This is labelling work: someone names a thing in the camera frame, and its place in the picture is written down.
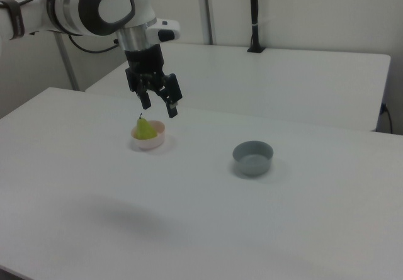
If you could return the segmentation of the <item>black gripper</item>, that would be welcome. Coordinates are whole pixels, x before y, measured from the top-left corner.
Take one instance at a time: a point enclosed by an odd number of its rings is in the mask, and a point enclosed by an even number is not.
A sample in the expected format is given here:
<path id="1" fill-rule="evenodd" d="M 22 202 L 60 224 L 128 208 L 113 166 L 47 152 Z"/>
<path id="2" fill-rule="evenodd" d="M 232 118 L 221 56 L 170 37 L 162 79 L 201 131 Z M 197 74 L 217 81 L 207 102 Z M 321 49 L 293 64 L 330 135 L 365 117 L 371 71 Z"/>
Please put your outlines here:
<path id="1" fill-rule="evenodd" d="M 164 75 L 164 59 L 160 45 L 153 45 L 145 50 L 125 51 L 128 68 L 125 70 L 128 86 L 136 92 L 143 109 L 151 107 L 148 90 L 156 91 L 165 102 L 168 116 L 177 114 L 178 101 L 183 98 L 175 74 Z"/>

